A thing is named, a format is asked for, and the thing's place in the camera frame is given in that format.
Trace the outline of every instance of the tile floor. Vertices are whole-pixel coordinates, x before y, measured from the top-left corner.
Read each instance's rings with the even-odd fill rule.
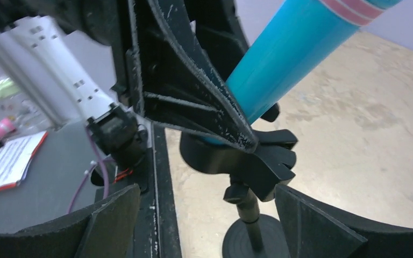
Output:
[[[279,103],[276,122],[254,127],[298,136],[293,188],[366,218],[413,227],[412,51],[360,32]],[[167,141],[183,257],[221,257],[224,234],[238,218],[222,201],[229,180],[190,169],[178,132],[168,131]],[[277,217],[273,202],[261,211]]]

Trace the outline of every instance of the notebook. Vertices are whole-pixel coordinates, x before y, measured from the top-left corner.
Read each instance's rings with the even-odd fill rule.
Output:
[[[16,138],[0,148],[0,191],[16,187],[25,179],[28,167],[47,135],[44,131]]]

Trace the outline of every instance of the blue cylinder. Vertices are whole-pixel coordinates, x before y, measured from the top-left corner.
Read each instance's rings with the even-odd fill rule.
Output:
[[[286,0],[226,81],[248,121],[256,121],[361,26],[400,1]]]

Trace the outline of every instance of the gray table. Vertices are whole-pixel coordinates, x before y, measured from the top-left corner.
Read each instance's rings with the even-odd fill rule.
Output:
[[[64,215],[93,159],[81,123],[51,132],[21,185],[0,192],[0,233],[14,233]],[[94,203],[97,188],[88,180],[74,210]]]

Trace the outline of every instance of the stand base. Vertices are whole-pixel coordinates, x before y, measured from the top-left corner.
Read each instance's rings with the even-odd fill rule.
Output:
[[[225,234],[222,244],[223,258],[290,258],[284,231],[279,220],[261,214],[258,223],[262,232],[265,252],[252,250],[246,226],[238,219]]]

